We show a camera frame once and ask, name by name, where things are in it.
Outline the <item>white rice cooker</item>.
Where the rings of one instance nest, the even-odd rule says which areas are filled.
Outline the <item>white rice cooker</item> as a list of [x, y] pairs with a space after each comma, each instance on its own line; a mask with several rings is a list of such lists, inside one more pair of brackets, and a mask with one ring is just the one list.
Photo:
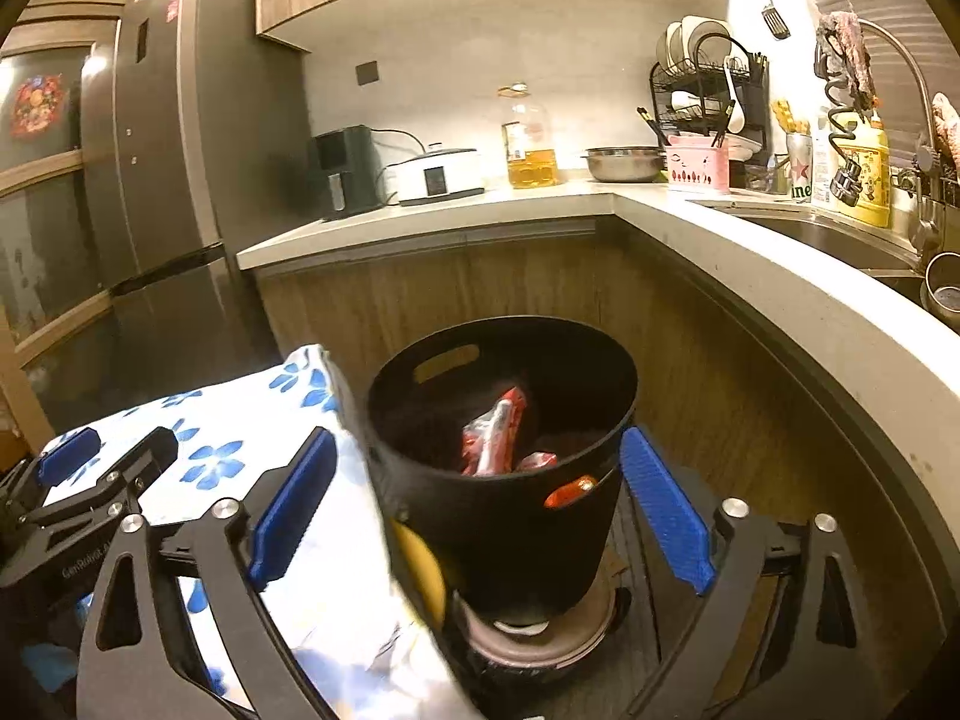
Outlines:
[[435, 148], [387, 167], [387, 202], [423, 205], [465, 199], [485, 192], [482, 165], [475, 148]]

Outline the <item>pink utensil basket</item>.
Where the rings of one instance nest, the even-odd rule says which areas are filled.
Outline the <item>pink utensil basket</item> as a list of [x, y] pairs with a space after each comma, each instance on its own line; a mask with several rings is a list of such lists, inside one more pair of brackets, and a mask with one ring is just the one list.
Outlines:
[[729, 149], [703, 135], [670, 135], [664, 146], [665, 172], [670, 190], [729, 192]]

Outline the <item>dark grey refrigerator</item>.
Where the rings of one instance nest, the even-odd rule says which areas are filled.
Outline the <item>dark grey refrigerator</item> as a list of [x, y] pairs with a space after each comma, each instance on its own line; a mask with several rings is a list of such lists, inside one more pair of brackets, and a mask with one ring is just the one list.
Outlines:
[[313, 219], [301, 55], [256, 0], [132, 0], [82, 71], [80, 138], [127, 403], [280, 359], [241, 250]]

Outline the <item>green beer can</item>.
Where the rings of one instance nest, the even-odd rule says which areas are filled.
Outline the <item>green beer can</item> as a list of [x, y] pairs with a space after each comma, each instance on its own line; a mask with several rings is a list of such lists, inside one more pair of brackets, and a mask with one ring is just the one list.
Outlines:
[[814, 142], [809, 133], [791, 132], [786, 135], [789, 160], [789, 193], [798, 202], [812, 200], [812, 172], [814, 172]]

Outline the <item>pink cloth on faucet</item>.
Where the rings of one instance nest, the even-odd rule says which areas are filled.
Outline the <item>pink cloth on faucet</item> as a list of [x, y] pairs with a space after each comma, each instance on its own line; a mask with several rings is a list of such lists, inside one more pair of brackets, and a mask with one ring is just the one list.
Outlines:
[[877, 104], [871, 56], [862, 37], [861, 21], [852, 11], [832, 11], [818, 18], [814, 73], [828, 80], [839, 71], [848, 80], [848, 93], [861, 107]]

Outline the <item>white ladle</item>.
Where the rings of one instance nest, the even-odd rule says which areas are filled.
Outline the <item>white ladle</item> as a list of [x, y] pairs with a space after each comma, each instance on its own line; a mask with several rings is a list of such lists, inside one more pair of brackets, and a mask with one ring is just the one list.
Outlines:
[[724, 78], [726, 78], [727, 93], [729, 93], [729, 115], [727, 115], [726, 130], [729, 133], [734, 133], [734, 135], [739, 135], [745, 127], [747, 117], [745, 117], [745, 109], [743, 109], [736, 83], [734, 83], [731, 59], [724, 60]]

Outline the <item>black air fryer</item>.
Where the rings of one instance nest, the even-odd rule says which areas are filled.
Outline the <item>black air fryer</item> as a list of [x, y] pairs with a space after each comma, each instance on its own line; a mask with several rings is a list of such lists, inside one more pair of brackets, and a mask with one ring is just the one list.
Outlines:
[[342, 220], [384, 205], [381, 160], [370, 127], [350, 125], [311, 138], [309, 166], [321, 220]]

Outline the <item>translucent red plastic bag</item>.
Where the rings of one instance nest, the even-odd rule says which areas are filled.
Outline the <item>translucent red plastic bag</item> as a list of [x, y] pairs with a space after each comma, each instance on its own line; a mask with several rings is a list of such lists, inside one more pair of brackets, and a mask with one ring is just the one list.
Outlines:
[[537, 472], [544, 468], [550, 468], [558, 463], [558, 458], [551, 452], [532, 452], [516, 465], [516, 472]]

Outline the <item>wooden glass door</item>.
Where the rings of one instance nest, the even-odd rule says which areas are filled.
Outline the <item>wooden glass door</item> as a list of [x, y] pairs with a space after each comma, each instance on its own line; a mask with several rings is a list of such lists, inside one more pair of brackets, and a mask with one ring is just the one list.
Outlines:
[[110, 186], [128, 0], [29, 0], [2, 44], [2, 445], [39, 452], [116, 410], [121, 339], [89, 204]]

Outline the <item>black dish rack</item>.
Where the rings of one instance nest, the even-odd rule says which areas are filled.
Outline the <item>black dish rack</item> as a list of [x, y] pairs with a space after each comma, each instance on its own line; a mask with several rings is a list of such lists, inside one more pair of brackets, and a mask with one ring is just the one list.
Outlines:
[[750, 52], [735, 37], [709, 28], [693, 41], [693, 55], [676, 64], [658, 60], [647, 74], [652, 114], [667, 135], [708, 135], [715, 138], [727, 124], [729, 93], [724, 60], [731, 59], [737, 93], [745, 109], [745, 127], [724, 138], [734, 167], [734, 184], [747, 185], [747, 174], [758, 174], [773, 156], [770, 114], [770, 60]]

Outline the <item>pink rubber glove hanging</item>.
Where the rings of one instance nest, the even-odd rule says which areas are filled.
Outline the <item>pink rubber glove hanging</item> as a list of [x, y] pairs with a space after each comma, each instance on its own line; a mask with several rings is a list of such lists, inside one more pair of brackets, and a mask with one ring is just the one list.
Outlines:
[[935, 132], [946, 144], [955, 167], [960, 167], [960, 112], [944, 93], [935, 93], [932, 98]]

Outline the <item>hanging black spatula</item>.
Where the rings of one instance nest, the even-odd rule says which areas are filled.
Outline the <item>hanging black spatula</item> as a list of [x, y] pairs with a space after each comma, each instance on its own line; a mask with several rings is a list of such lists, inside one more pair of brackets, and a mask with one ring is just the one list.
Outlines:
[[766, 27], [770, 30], [771, 36], [778, 41], [786, 41], [791, 37], [791, 30], [788, 23], [784, 21], [781, 13], [776, 8], [775, 0], [766, 0], [766, 4], [761, 7], [761, 18], [765, 21]]

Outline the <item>red white snack wrapper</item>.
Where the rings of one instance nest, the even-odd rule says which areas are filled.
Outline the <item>red white snack wrapper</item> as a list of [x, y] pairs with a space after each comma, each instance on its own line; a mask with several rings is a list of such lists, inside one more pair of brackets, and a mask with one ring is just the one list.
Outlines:
[[511, 472], [514, 444], [526, 408], [523, 390], [511, 387], [490, 411], [462, 429], [462, 475], [501, 476]]

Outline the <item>cooking oil bottle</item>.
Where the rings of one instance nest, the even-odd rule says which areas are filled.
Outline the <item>cooking oil bottle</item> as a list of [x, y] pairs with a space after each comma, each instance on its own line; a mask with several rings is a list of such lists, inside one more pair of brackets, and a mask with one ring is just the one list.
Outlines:
[[551, 187], [560, 182], [553, 149], [551, 119], [524, 82], [498, 89], [505, 106], [501, 138], [512, 188]]

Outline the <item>steel cup in sink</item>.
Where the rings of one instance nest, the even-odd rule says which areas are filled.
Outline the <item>steel cup in sink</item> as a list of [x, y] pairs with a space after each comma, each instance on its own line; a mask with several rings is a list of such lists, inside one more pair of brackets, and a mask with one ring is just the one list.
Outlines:
[[924, 271], [921, 304], [955, 333], [960, 332], [960, 255], [940, 252]]

